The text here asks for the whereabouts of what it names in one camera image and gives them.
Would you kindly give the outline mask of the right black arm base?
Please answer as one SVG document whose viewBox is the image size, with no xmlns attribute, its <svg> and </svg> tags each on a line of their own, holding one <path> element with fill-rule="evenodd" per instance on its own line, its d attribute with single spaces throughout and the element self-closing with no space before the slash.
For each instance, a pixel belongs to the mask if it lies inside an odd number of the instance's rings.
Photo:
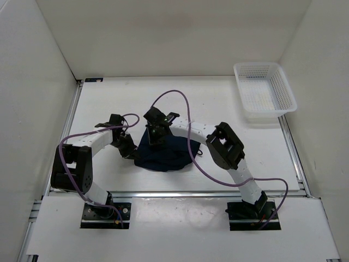
<svg viewBox="0 0 349 262">
<path fill-rule="evenodd" d="M 230 231 L 257 231 L 260 230 L 276 210 L 274 201 L 268 201 L 258 213 L 248 209 L 241 202 L 228 202 L 225 212 L 228 214 Z"/>
</svg>

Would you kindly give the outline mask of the navy blue shorts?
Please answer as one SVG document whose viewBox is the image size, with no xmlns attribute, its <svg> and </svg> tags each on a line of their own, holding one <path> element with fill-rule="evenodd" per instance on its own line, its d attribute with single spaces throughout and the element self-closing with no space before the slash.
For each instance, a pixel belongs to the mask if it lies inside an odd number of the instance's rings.
<svg viewBox="0 0 349 262">
<path fill-rule="evenodd" d="M 192 163 L 187 138 L 181 136 L 166 136 L 162 145 L 151 146 L 148 132 L 145 131 L 137 153 L 139 158 L 134 160 L 134 164 L 152 171 L 178 171 Z"/>
</svg>

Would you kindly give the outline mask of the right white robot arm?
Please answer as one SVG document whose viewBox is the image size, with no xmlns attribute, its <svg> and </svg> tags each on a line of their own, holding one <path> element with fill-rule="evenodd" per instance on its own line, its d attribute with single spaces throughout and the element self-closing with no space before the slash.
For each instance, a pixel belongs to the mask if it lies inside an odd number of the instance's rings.
<svg viewBox="0 0 349 262">
<path fill-rule="evenodd" d="M 143 116 L 147 121 L 149 143 L 157 145 L 167 136 L 189 138 L 207 146 L 214 163 L 226 170 L 239 189 L 245 213 L 257 218 L 264 213 L 267 196 L 247 167 L 244 145 L 225 122 L 216 126 L 198 123 L 171 112 L 165 115 L 151 107 Z"/>
</svg>

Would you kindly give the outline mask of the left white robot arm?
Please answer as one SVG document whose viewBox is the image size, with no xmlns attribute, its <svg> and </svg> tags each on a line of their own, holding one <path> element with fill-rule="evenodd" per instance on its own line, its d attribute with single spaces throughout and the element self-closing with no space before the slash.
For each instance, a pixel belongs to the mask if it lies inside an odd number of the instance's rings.
<svg viewBox="0 0 349 262">
<path fill-rule="evenodd" d="M 74 134 L 62 139 L 56 149 L 51 174 L 51 187 L 78 194 L 86 203 L 95 206 L 101 218 L 114 213 L 110 192 L 93 182 L 93 157 L 106 146 L 115 147 L 122 158 L 137 159 L 137 146 L 128 133 L 127 116 L 112 114 L 105 123 L 97 124 L 93 131 Z"/>
</svg>

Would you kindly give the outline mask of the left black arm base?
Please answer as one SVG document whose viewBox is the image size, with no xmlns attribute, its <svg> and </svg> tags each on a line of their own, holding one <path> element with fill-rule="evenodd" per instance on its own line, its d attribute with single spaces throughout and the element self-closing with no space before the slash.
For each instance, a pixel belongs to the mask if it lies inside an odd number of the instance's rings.
<svg viewBox="0 0 349 262">
<path fill-rule="evenodd" d="M 105 209 L 102 207 L 85 204 L 81 216 L 81 229 L 120 229 L 126 230 L 130 227 L 131 203 L 114 202 L 115 208 L 119 211 L 121 217 L 114 209 Z"/>
</svg>

